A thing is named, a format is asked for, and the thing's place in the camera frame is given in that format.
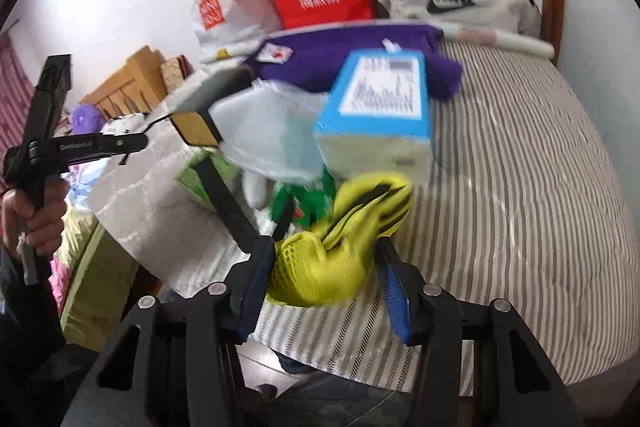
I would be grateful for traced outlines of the person's left hand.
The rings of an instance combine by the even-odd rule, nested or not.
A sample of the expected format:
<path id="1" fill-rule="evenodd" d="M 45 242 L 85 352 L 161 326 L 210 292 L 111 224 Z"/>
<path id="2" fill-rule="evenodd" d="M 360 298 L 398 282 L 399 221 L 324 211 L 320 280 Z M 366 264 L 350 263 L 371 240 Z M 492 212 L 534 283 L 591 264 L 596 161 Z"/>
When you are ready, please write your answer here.
<path id="1" fill-rule="evenodd" d="M 13 259 L 21 259 L 17 245 L 23 231 L 26 232 L 26 244 L 38 256 L 49 257 L 58 250 L 62 244 L 67 190 L 62 179 L 49 182 L 44 191 L 44 205 L 39 210 L 35 210 L 23 191 L 10 190 L 2 196 L 3 245 Z"/>

